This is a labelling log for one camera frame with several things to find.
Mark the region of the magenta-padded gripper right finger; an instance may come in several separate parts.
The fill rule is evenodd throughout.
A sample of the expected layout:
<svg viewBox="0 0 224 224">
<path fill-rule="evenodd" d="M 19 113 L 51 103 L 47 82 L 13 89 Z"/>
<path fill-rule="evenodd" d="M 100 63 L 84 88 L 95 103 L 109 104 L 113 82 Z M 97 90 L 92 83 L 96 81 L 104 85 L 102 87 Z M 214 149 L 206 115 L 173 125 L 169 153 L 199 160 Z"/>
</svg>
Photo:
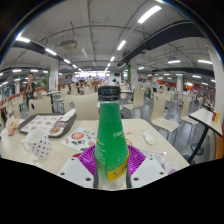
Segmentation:
<svg viewBox="0 0 224 224">
<path fill-rule="evenodd" d="M 128 188 L 140 188 L 167 175 L 167 172 L 155 158 L 145 156 L 134 146 L 128 146 L 128 149 L 129 159 L 126 177 Z"/>
</svg>

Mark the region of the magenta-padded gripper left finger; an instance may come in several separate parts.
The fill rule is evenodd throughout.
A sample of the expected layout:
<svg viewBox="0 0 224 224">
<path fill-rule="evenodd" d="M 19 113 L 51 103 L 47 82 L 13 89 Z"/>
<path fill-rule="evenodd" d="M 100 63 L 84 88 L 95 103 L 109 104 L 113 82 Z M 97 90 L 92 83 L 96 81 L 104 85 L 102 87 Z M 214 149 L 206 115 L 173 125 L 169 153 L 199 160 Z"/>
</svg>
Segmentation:
<svg viewBox="0 0 224 224">
<path fill-rule="evenodd" d="M 58 176 L 84 188 L 98 187 L 97 166 L 94 157 L 95 146 L 68 159 Z"/>
</svg>

